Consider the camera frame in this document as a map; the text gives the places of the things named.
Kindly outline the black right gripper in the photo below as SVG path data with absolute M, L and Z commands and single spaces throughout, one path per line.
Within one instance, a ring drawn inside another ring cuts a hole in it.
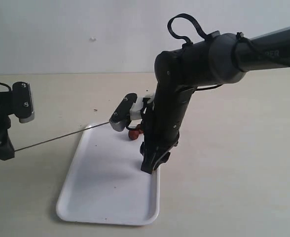
M 141 146 L 141 171 L 151 174 L 168 161 L 169 149 L 180 137 L 180 110 L 147 108 L 143 117 L 144 141 Z

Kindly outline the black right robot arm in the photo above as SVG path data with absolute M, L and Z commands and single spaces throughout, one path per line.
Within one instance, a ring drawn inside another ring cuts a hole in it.
M 192 94 L 201 86 L 239 82 L 249 71 L 290 67 L 290 27 L 253 39 L 241 33 L 214 34 L 155 59 L 155 97 L 147 106 L 141 170 L 152 173 L 177 145 Z

